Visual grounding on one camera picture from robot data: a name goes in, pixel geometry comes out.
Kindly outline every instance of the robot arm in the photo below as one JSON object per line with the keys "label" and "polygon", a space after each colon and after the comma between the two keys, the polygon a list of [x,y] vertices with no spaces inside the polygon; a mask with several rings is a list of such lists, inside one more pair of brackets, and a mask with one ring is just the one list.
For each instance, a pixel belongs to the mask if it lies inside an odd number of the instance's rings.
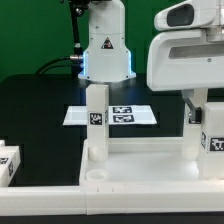
{"label": "robot arm", "polygon": [[155,17],[158,30],[190,29],[219,25],[221,0],[188,0],[165,9]]}
{"label": "robot arm", "polygon": [[157,29],[171,31],[150,46],[147,83],[152,90],[224,86],[223,2],[189,0],[156,16]]}

